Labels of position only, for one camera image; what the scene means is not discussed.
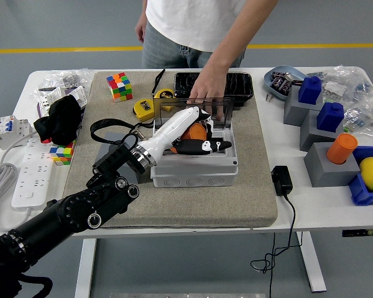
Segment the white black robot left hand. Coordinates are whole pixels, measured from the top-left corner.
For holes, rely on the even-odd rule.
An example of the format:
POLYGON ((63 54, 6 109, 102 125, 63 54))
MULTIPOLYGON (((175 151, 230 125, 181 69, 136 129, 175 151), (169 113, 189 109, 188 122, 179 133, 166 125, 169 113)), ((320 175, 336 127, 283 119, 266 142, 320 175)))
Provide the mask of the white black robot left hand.
POLYGON ((210 119, 210 114, 196 106, 178 111, 152 137, 140 141, 138 146, 156 161, 162 157, 165 150, 171 148, 181 155, 209 155, 232 147, 230 141, 180 138, 193 124, 210 119))

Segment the person's left hand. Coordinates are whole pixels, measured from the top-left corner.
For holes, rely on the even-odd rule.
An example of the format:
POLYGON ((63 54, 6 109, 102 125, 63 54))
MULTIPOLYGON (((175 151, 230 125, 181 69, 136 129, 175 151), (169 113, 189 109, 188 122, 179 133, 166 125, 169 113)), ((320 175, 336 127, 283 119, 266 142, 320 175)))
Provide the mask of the person's left hand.
POLYGON ((228 68, 206 65, 197 77, 187 103, 202 103, 203 99, 221 99, 226 87, 228 68))

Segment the person's right hand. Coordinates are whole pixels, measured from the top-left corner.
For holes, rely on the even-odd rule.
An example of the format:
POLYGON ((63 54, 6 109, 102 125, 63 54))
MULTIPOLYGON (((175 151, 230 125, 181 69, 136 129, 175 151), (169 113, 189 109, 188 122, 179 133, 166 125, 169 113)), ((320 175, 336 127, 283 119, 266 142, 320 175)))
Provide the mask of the person's right hand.
POLYGON ((147 18, 145 14, 142 14, 139 17, 139 20, 137 21, 137 24, 135 27, 135 33, 140 43, 144 43, 146 26, 147 26, 147 18))

